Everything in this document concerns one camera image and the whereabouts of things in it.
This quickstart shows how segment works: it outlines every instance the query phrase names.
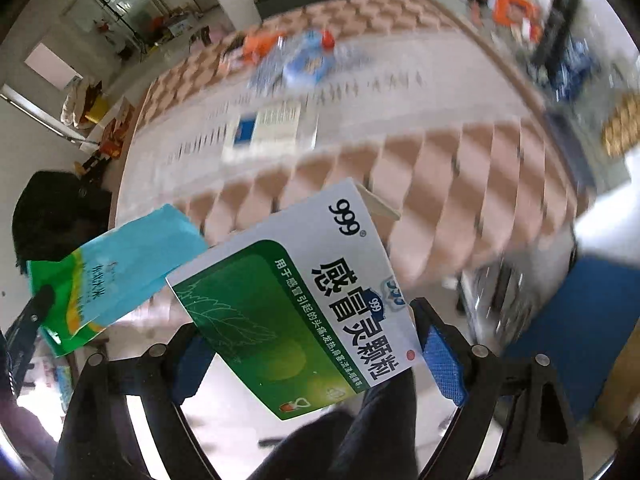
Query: plastic bag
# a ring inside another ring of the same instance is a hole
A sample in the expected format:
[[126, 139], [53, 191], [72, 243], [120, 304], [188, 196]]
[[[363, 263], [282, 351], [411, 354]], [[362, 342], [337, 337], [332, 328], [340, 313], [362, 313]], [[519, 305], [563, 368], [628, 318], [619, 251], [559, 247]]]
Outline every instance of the plastic bag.
[[189, 219], [165, 205], [94, 238], [60, 262], [28, 262], [31, 293], [48, 284], [56, 294], [42, 323], [44, 339], [57, 356], [81, 347], [207, 248]]
[[569, 38], [564, 59], [558, 72], [551, 78], [557, 102], [574, 101], [585, 81], [598, 69], [598, 62], [590, 52], [586, 40]]
[[[353, 46], [335, 43], [329, 31], [310, 29], [290, 38], [279, 38], [260, 65], [256, 67], [249, 79], [249, 88], [255, 89], [258, 95], [267, 95], [282, 81], [283, 71], [288, 64], [295, 62], [301, 54], [305, 60], [305, 52], [322, 53], [326, 66], [303, 86], [318, 83], [328, 72], [350, 70], [367, 61], [366, 57]], [[300, 72], [302, 67], [298, 66], [294, 69]]]

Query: black pants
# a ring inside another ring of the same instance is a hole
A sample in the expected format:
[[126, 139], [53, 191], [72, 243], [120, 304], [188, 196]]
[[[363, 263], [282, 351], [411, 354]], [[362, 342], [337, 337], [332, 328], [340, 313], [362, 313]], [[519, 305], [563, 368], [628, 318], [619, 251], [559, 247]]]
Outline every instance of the black pants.
[[414, 374], [367, 391], [357, 417], [336, 410], [289, 435], [248, 480], [416, 480]]

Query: orange package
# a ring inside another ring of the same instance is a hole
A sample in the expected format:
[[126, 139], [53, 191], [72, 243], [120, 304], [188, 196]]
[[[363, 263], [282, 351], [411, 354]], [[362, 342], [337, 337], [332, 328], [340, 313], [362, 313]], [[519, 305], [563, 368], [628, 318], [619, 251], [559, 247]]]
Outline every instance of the orange package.
[[534, 21], [537, 16], [538, 5], [532, 0], [495, 0], [494, 22], [499, 25], [521, 25], [524, 18]]
[[286, 32], [264, 32], [254, 36], [247, 36], [244, 38], [244, 44], [242, 45], [244, 60], [258, 64], [278, 42], [278, 38], [284, 38], [286, 35]]

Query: window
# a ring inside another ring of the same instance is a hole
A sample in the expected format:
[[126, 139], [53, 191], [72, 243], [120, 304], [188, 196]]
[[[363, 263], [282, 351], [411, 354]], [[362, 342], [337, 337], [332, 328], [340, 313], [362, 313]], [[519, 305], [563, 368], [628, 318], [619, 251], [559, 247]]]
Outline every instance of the window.
[[42, 43], [33, 49], [24, 62], [59, 90], [63, 90], [69, 81], [79, 75]]

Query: blue package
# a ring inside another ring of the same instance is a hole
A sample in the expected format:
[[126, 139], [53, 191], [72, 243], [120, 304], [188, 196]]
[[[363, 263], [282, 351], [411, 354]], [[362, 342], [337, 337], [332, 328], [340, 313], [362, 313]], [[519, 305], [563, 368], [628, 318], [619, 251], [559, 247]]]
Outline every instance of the blue package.
[[59, 262], [28, 262], [31, 291], [55, 292], [42, 333], [67, 354], [148, 300], [176, 267], [209, 248], [175, 207], [152, 213], [85, 243]]
[[556, 101], [574, 101], [585, 81], [598, 69], [598, 61], [592, 55], [586, 41], [569, 37], [558, 72], [551, 79]]
[[269, 92], [280, 81], [284, 65], [290, 59], [302, 50], [319, 48], [321, 45], [322, 33], [315, 29], [300, 32], [290, 38], [280, 38], [249, 78], [249, 88], [255, 88], [258, 94]]
[[301, 50], [291, 61], [284, 65], [282, 75], [288, 86], [312, 87], [331, 70], [335, 60], [320, 48]]

